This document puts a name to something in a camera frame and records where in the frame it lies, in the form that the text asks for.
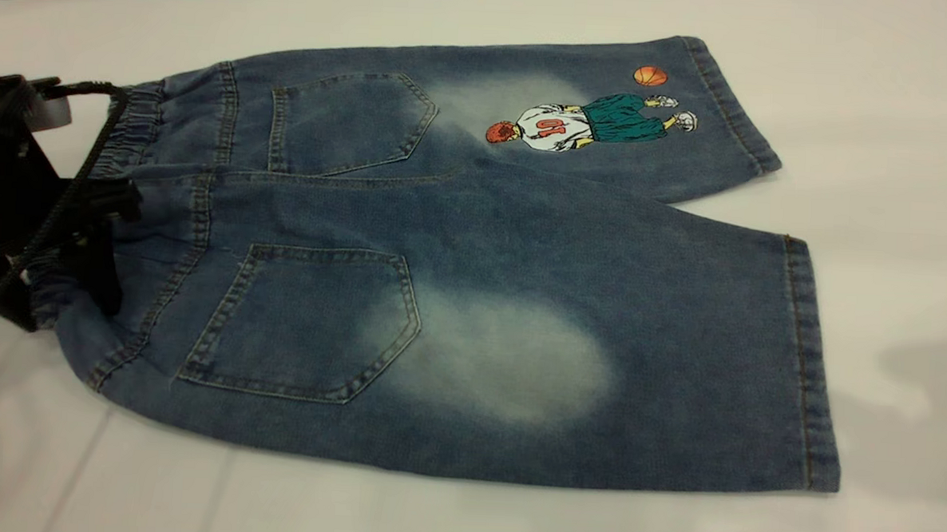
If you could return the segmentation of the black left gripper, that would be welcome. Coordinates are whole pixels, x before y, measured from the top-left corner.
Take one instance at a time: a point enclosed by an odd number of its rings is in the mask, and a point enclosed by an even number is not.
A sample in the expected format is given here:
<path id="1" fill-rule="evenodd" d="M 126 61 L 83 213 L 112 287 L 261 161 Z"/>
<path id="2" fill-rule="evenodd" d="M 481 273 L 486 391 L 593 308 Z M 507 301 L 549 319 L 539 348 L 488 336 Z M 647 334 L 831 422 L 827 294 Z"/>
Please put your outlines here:
<path id="1" fill-rule="evenodd" d="M 17 276 L 3 282 L 42 227 L 69 181 L 58 176 L 34 134 L 73 120 L 75 85 L 58 77 L 30 81 L 0 77 L 0 316 L 24 331 L 36 330 L 28 287 Z M 139 221 L 141 191 L 130 179 L 75 180 L 71 211 L 81 219 Z M 81 246 L 80 284 L 100 312 L 116 315 L 124 303 L 110 232 L 92 232 Z"/>

